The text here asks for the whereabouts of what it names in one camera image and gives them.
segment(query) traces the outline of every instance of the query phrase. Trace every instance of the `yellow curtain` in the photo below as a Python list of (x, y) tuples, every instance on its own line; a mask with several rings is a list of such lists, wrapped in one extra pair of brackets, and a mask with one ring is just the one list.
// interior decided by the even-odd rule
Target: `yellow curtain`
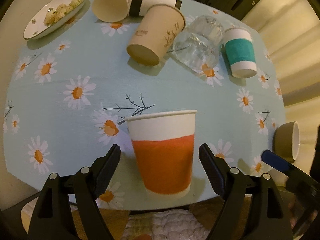
[(307, 0), (261, 0), (242, 20), (258, 31), (276, 66), (286, 121), (298, 121), (295, 165), (309, 172), (320, 124), (320, 20)]

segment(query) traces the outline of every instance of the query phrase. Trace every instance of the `teal and white paper cup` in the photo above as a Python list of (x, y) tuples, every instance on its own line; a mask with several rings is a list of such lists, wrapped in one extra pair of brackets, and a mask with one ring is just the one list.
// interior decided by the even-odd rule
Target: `teal and white paper cup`
[(257, 74), (252, 38), (246, 29), (237, 27), (226, 30), (223, 43), (234, 77), (249, 78)]

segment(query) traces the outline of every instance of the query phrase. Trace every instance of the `pink and white paper cup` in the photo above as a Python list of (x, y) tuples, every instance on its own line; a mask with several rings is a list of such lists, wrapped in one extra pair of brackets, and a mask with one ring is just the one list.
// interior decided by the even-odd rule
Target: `pink and white paper cup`
[(104, 22), (118, 22), (127, 17), (130, 0), (94, 0), (92, 11)]
[(156, 4), (166, 4), (177, 9), (181, 7), (180, 0), (131, 0), (130, 1), (130, 16), (145, 16), (148, 9)]

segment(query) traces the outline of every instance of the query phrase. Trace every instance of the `paper cup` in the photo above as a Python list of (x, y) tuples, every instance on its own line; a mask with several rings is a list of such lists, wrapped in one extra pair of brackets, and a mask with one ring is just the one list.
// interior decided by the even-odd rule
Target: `paper cup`
[(289, 163), (293, 163), (299, 154), (300, 132), (297, 122), (289, 122), (276, 129), (274, 152)]
[(189, 192), (196, 112), (185, 110), (125, 118), (149, 195), (178, 199)]
[(131, 0), (130, 2), (130, 16), (145, 16), (148, 9), (156, 4), (167, 4), (177, 9), (181, 7), (180, 0)]
[(127, 17), (130, 0), (94, 0), (92, 11), (104, 22), (118, 22)]
[(175, 7), (157, 4), (142, 19), (128, 46), (128, 54), (138, 63), (158, 65), (186, 21)]
[(234, 77), (249, 78), (257, 74), (252, 38), (246, 29), (226, 30), (223, 43)]

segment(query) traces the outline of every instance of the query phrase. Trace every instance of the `table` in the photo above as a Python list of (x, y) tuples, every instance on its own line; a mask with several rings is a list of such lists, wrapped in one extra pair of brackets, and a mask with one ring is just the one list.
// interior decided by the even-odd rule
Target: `table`
[[(4, 113), (10, 173), (40, 190), (50, 173), (74, 174), (116, 143), (121, 160), (98, 205), (150, 210), (216, 196), (197, 155), (202, 143), (244, 173), (269, 170), (259, 156), (272, 149), (273, 133), (285, 115), (275, 68), (256, 31), (207, 5), (182, 0), (188, 23), (212, 15), (226, 29), (247, 28), (253, 38), (257, 76), (232, 77), (222, 51), (214, 72), (199, 77), (171, 53), (156, 67), (130, 59), (125, 49), (140, 19), (100, 22), (90, 10), (92, 1), (62, 28), (21, 48)], [(198, 110), (190, 192), (179, 200), (153, 201), (145, 192), (123, 117), (185, 109)]]

